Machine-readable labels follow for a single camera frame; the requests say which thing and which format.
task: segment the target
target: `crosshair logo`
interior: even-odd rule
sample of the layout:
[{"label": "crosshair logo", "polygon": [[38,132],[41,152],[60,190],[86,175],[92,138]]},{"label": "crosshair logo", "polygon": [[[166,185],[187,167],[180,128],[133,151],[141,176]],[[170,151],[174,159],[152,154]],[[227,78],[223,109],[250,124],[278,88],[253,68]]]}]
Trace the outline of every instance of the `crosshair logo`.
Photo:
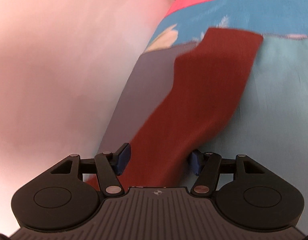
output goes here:
[{"label": "crosshair logo", "polygon": [[158,196],[161,195],[163,192],[160,190],[155,190],[153,193]]}]

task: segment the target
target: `ribbed gray plate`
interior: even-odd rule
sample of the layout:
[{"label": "ribbed gray plate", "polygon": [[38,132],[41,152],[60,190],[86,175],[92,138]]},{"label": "ribbed gray plate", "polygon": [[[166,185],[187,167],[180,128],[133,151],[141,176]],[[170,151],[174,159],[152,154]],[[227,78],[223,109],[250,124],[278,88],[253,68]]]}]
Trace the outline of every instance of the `ribbed gray plate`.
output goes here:
[{"label": "ribbed gray plate", "polygon": [[185,188],[137,188],[104,201],[83,226],[67,232],[40,233],[21,228],[12,240],[301,240],[295,228],[257,233],[223,219],[209,199]]}]

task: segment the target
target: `round metal cap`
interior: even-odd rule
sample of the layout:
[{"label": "round metal cap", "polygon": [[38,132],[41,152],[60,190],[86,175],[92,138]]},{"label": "round metal cap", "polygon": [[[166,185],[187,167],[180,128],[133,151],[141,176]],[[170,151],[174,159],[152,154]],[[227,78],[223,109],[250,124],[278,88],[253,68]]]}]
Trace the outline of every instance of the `round metal cap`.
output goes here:
[{"label": "round metal cap", "polygon": [[109,194],[117,194],[121,192],[121,187],[119,186],[109,186],[106,188],[106,192]]},{"label": "round metal cap", "polygon": [[199,194],[205,194],[210,191],[207,186],[199,185],[194,188],[194,191]]}]

